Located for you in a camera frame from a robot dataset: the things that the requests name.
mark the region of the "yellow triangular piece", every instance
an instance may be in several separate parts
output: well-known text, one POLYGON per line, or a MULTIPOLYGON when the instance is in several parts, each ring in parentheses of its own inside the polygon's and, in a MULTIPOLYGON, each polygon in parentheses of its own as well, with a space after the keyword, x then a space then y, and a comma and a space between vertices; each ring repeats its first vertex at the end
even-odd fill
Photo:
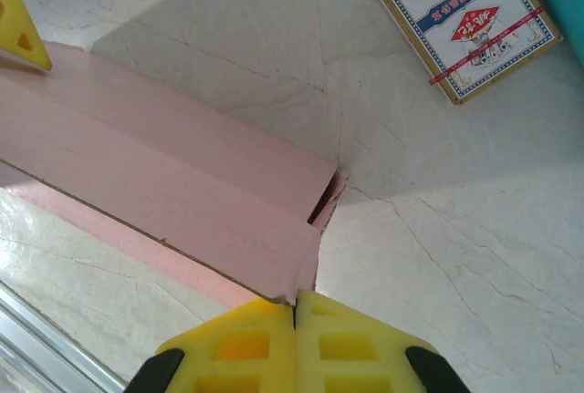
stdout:
POLYGON ((47 71, 52 68, 23 0, 0 0, 0 48, 47 71))
POLYGON ((294 393, 290 306, 256 299, 164 343, 184 358, 167 393, 294 393))
POLYGON ((297 392, 425 393, 405 351, 420 338, 313 292, 297 300, 297 392))

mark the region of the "black rubber pad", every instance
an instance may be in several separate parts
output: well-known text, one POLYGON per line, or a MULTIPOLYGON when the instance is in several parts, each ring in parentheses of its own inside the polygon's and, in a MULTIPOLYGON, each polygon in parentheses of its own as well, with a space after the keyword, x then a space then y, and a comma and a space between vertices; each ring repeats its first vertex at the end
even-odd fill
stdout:
POLYGON ((405 356, 428 393, 470 393, 444 357, 417 346, 408 347, 405 356))
POLYGON ((298 301, 300 299, 297 297, 296 298, 296 303, 294 304, 294 306, 292 306, 292 327, 296 330, 296 313, 298 310, 298 301))
POLYGON ((164 393, 183 358, 181 349, 169 349, 147 359, 124 393, 164 393))

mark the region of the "cardboard edge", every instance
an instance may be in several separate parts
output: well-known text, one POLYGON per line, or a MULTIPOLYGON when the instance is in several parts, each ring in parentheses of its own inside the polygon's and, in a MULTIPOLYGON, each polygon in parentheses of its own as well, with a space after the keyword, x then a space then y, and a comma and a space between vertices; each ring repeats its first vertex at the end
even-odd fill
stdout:
POLYGON ((256 297, 254 292, 228 277, 178 253, 163 240, 154 240, 147 234, 137 232, 123 222, 110 218, 2 161, 0 185, 5 191, 72 224, 179 284, 210 297, 228 309, 256 297))
POLYGON ((327 230, 329 226, 330 219, 337 209, 337 204, 341 194, 347 188, 347 183, 349 182, 350 171, 341 170, 333 174, 327 189, 322 195, 319 202, 320 207, 315 208, 316 214, 312 221, 309 221, 314 227, 318 229, 320 235, 327 230))
POLYGON ((64 48, 68 48, 68 49, 73 49, 75 51, 81 51, 81 52, 84 52, 84 53, 87 53, 88 52, 85 49, 83 49, 83 47, 78 47, 76 45, 64 44, 62 42, 57 42, 55 40, 44 40, 43 42, 45 43, 45 45, 51 45, 51 46, 56 46, 56 47, 64 47, 64 48))
POLYGON ((318 257, 320 252, 321 234, 314 226, 314 240, 312 248, 307 249, 306 256, 297 269, 297 281, 294 293, 285 296, 286 305, 296 305, 298 292, 303 290, 312 290, 315 286, 318 272, 318 257))

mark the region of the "pink foam board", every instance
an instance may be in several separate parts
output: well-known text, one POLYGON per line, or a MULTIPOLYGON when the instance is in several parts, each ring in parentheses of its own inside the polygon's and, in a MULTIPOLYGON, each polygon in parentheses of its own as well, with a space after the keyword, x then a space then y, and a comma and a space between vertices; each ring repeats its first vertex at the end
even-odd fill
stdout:
POLYGON ((212 298, 228 309, 243 305, 256 297, 254 293, 210 268, 186 258, 173 249, 163 248, 152 238, 2 162, 0 185, 4 185, 6 191, 71 223, 83 232, 170 276, 179 284, 212 298))
POLYGON ((187 257, 280 302, 313 285, 307 219, 334 165, 102 58, 49 54, 49 75, 0 68, 0 160, 36 181, 12 192, 113 245, 138 233, 126 251, 157 268, 187 257))
POLYGON ((47 43, 49 74, 0 67, 0 82, 93 118, 215 179, 307 220, 336 165, 75 48, 47 43))

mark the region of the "white marble floor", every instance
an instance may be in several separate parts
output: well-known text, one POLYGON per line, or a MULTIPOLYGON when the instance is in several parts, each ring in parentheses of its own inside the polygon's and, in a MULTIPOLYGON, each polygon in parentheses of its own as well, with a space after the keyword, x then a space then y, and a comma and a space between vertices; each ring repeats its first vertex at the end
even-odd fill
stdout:
MULTIPOLYGON (((44 38, 351 168, 319 291, 431 341, 473 392, 584 390, 584 71, 568 45, 455 108, 377 0, 26 1, 44 38)), ((222 310, 0 203, 0 279, 124 377, 222 310)))

